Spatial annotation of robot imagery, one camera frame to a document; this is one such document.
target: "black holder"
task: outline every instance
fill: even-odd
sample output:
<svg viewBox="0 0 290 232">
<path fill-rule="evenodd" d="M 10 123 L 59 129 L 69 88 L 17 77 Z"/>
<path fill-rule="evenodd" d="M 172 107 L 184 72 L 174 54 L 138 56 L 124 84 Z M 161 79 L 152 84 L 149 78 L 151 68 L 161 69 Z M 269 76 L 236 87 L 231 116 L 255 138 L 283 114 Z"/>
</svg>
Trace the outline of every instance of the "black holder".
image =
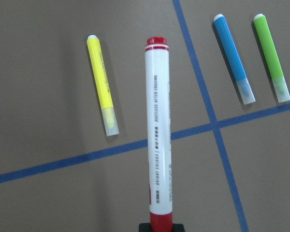
<svg viewBox="0 0 290 232">
<path fill-rule="evenodd" d="M 150 223 L 141 223 L 139 225 L 139 232 L 151 232 Z M 183 224 L 173 224 L 172 232 L 185 232 Z"/>
</svg>

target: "white marker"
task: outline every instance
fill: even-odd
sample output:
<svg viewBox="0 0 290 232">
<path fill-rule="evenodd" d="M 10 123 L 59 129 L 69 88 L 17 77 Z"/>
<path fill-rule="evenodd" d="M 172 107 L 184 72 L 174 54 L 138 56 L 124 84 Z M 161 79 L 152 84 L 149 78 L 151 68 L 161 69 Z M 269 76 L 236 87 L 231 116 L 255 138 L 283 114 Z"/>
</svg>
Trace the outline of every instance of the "white marker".
<svg viewBox="0 0 290 232">
<path fill-rule="evenodd" d="M 169 47 L 152 37 L 145 47 L 147 138 L 152 232 L 171 232 L 172 172 Z"/>
</svg>

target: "gray surface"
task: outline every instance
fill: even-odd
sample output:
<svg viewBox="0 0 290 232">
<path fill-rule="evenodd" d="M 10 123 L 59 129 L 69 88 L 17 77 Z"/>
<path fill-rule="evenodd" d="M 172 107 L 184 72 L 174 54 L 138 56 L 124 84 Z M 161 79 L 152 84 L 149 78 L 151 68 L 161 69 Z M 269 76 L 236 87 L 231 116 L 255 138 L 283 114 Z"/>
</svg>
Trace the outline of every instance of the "gray surface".
<svg viewBox="0 0 290 232">
<path fill-rule="evenodd" d="M 218 120 L 277 104 L 253 32 L 264 13 L 290 90 L 290 1 L 181 2 Z M 243 106 L 212 20 L 223 13 L 257 102 Z M 96 34 L 120 134 L 105 136 L 86 38 Z M 146 138 L 146 39 L 170 45 L 171 126 L 209 123 L 171 1 L 0 1 L 0 174 Z M 250 231 L 290 231 L 290 112 L 222 129 Z M 240 231 L 212 132 L 175 140 L 174 222 Z M 147 149 L 0 184 L 0 232 L 137 231 Z"/>
</svg>

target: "red cap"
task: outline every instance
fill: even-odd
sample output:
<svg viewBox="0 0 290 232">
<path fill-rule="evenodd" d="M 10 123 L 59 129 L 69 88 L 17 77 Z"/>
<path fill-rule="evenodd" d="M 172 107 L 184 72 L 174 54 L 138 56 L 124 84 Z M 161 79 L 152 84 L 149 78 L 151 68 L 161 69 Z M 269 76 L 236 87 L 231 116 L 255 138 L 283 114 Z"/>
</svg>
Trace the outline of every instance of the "red cap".
<svg viewBox="0 0 290 232">
<path fill-rule="evenodd" d="M 155 37 L 151 37 L 147 40 L 147 45 L 151 45 L 151 44 L 165 44 L 168 45 L 166 42 L 166 39 L 164 37 L 159 37 L 159 36 L 155 36 Z"/>
<path fill-rule="evenodd" d="M 172 232 L 172 212 L 166 215 L 157 215 L 150 212 L 150 226 L 152 232 Z"/>
</svg>

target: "blue marker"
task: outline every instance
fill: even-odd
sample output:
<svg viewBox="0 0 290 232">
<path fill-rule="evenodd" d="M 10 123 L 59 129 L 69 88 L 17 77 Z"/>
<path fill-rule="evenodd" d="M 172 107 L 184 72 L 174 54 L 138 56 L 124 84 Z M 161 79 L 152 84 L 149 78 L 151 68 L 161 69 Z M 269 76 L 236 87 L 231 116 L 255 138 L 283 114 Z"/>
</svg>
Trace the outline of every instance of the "blue marker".
<svg viewBox="0 0 290 232">
<path fill-rule="evenodd" d="M 214 18 L 214 24 L 223 49 L 227 55 L 244 105 L 255 102 L 255 97 L 253 96 L 247 75 L 242 65 L 240 56 L 238 55 L 226 18 L 222 14 L 218 14 Z"/>
</svg>

